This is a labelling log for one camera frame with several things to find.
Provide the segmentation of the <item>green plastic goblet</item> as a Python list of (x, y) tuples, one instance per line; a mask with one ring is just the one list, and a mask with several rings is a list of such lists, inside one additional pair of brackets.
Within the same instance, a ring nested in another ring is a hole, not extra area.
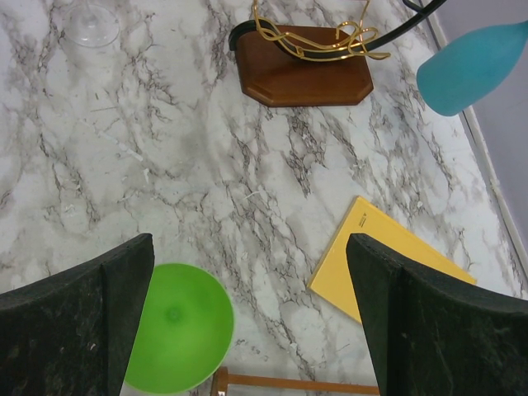
[(154, 268), (125, 382), (149, 394), (174, 394), (207, 380), (228, 354), (235, 315), (209, 272), (183, 263)]

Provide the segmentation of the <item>clear wine glass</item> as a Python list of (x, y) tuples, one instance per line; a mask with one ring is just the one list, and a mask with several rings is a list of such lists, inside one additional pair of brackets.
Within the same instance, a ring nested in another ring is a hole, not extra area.
[(64, 17), (63, 28), (67, 39), (87, 48), (110, 45), (120, 33), (117, 15), (93, 1), (75, 1)]

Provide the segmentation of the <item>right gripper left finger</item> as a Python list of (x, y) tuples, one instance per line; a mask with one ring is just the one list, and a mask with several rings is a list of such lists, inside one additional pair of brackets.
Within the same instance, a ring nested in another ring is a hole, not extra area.
[(153, 274), (142, 233), (1, 295), (3, 395), (117, 395)]

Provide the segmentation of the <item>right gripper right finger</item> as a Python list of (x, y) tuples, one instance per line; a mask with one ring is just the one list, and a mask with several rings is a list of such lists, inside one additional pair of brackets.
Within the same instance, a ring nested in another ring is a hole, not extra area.
[(383, 395), (525, 395), (527, 303), (415, 262), (364, 233), (346, 259)]

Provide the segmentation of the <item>blue plastic goblet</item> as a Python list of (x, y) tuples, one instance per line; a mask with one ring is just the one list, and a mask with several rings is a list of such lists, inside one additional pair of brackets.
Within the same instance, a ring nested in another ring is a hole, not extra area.
[(526, 21), (481, 28), (452, 41), (417, 71), (423, 100), (442, 116), (457, 115), (502, 83), (526, 42)]

